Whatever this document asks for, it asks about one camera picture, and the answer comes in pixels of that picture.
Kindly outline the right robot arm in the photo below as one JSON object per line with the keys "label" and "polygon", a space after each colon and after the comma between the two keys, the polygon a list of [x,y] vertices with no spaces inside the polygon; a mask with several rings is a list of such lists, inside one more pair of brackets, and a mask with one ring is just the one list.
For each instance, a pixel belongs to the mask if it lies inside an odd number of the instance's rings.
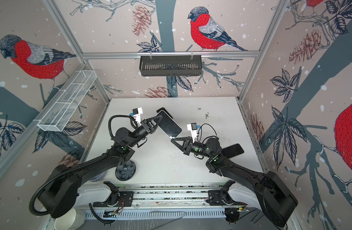
{"label": "right robot arm", "polygon": [[280,177],[269,171],[261,173],[238,165],[225,155],[218,138],[209,138],[205,143],[193,141],[192,137],[171,140],[185,155],[207,157],[206,166],[211,173],[229,178],[254,192],[263,214],[277,227],[284,227],[298,205],[298,200]]}

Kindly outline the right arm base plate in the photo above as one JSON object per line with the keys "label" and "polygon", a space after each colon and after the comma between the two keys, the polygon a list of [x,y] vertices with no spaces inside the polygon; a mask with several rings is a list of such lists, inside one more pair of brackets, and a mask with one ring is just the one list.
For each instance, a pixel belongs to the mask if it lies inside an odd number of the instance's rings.
{"label": "right arm base plate", "polygon": [[209,190],[205,200],[210,206],[246,206],[243,202],[233,201],[232,198],[221,190]]}

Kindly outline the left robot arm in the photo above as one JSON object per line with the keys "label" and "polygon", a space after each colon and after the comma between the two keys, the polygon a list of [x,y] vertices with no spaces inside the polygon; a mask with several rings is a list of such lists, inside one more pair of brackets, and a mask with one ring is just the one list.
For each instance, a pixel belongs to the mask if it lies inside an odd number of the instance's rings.
{"label": "left robot arm", "polygon": [[35,216],[50,215],[59,218],[74,207],[79,188],[111,168],[128,162],[134,154],[133,147],[140,147],[141,141],[153,134],[162,121],[157,115],[134,125],[134,131],[122,127],[116,133],[110,132],[114,145],[105,153],[87,162],[72,167],[57,166],[47,181],[33,194],[29,211]]}

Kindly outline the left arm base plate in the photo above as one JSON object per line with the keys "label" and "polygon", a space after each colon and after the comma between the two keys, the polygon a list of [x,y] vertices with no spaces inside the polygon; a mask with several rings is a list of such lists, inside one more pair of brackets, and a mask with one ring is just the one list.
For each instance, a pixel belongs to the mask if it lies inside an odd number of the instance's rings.
{"label": "left arm base plate", "polygon": [[125,191],[118,192],[117,194],[111,194],[110,197],[104,202],[94,202],[92,204],[95,208],[107,208],[107,207],[131,207],[133,201],[134,192]]}

